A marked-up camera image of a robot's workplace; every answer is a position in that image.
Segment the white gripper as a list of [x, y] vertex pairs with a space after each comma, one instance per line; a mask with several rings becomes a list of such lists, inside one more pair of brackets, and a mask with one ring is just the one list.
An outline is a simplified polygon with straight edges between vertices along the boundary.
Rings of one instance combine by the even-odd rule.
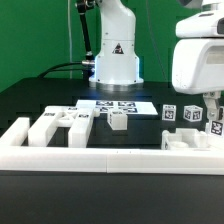
[[209, 120], [220, 119], [224, 90], [224, 39], [183, 39], [174, 49], [172, 85], [177, 92], [203, 94]]

